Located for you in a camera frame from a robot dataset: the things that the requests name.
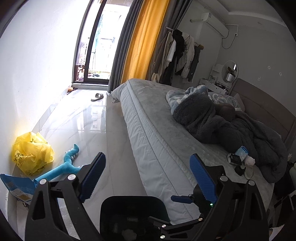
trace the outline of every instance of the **dark gray fleece blanket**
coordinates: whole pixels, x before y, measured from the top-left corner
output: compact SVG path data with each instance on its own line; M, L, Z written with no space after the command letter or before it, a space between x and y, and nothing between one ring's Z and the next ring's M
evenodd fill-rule
M228 122L215 114L214 104L207 95L194 93L184 99L172 115L202 143L220 144L230 153L245 146L269 183L277 182L284 175L287 150L281 138L246 113L236 111L235 119Z

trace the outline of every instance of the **slipper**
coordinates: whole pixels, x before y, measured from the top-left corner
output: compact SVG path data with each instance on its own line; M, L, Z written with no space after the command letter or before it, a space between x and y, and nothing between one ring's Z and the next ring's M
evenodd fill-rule
M97 101L97 100L100 100L100 99L103 99L103 98L104 98L103 94L96 93L95 99L91 99L91 101Z

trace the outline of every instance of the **metal screw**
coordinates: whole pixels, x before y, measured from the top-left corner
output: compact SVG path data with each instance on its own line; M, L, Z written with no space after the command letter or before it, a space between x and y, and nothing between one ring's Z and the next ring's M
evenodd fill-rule
M227 177L227 176L221 176L221 177L220 177L220 180L221 180L222 182L227 182L227 181L228 181L228 177Z
M255 182L254 182L253 180L250 180L250 181L249 181L249 184L250 184L251 186L255 186Z
M68 180L70 180L70 181L74 180L75 178L76 178L76 175L75 174L70 174L68 176Z
M45 183L46 183L46 179L44 179L44 178L41 179L39 183L40 183L41 185L45 184Z

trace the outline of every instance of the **yellow curtain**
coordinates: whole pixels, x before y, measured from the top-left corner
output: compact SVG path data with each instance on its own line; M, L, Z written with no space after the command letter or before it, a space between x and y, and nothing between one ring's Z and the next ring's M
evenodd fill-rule
M150 58L169 0L144 0L131 38L121 84L128 79L145 79Z

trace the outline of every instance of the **mattress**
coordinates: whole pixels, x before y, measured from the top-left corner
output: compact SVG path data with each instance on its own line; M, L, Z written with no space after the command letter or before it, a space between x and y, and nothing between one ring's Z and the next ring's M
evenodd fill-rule
M246 183L227 162L227 152L219 145L202 144L170 112L165 95L176 89L159 83L130 79L111 93L112 102L121 102L128 136L143 186L149 196L162 200L172 224L199 217L195 204L171 201L172 195L189 195L197 182L190 171L189 158L197 153L207 166L223 165L233 182ZM259 168L252 177L267 209L273 184L268 183Z

